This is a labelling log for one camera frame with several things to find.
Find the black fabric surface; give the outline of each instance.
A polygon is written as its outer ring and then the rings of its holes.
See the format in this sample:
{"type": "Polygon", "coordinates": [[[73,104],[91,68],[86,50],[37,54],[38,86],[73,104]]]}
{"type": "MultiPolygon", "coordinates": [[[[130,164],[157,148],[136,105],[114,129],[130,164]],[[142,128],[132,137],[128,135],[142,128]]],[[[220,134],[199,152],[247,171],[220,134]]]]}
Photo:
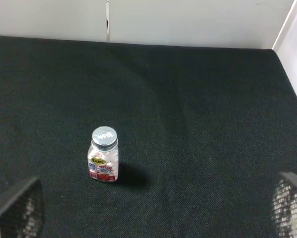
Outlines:
{"type": "Polygon", "coordinates": [[[44,238],[275,237],[297,174],[297,98],[271,50],[0,37],[0,193],[41,178],[44,238]],[[88,176],[92,131],[120,177],[88,176]]]}

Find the black mesh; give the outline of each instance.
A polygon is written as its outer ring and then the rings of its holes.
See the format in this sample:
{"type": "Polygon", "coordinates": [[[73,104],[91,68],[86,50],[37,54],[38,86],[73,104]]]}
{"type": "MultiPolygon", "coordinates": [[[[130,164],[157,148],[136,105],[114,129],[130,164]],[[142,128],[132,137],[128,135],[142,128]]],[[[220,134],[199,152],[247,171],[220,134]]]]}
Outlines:
{"type": "Polygon", "coordinates": [[[281,173],[273,197],[272,220],[278,237],[297,238],[297,175],[281,173]]]}
{"type": "Polygon", "coordinates": [[[37,238],[44,225],[42,186],[24,180],[0,196],[0,238],[37,238]]]}

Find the candy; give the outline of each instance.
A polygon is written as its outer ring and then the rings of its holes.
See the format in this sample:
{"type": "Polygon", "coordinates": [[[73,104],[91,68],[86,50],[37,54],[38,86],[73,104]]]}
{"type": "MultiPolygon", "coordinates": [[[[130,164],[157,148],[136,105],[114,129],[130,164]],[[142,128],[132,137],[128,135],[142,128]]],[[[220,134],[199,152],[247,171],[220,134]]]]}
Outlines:
{"type": "Polygon", "coordinates": [[[116,162],[119,161],[119,157],[118,156],[114,156],[114,157],[111,158],[111,161],[116,163],[116,162]]]}
{"type": "Polygon", "coordinates": [[[118,163],[111,162],[110,166],[112,167],[112,169],[116,170],[118,168],[118,163]]]}
{"type": "Polygon", "coordinates": [[[105,162],[111,162],[111,157],[108,155],[102,155],[102,159],[105,160],[105,162]]]}
{"type": "Polygon", "coordinates": [[[110,152],[107,153],[107,156],[108,157],[113,157],[113,156],[116,156],[118,155],[118,151],[117,150],[112,150],[110,152]]]}
{"type": "Polygon", "coordinates": [[[96,149],[93,149],[90,154],[88,154],[88,159],[94,158],[99,155],[99,152],[96,149]]]}

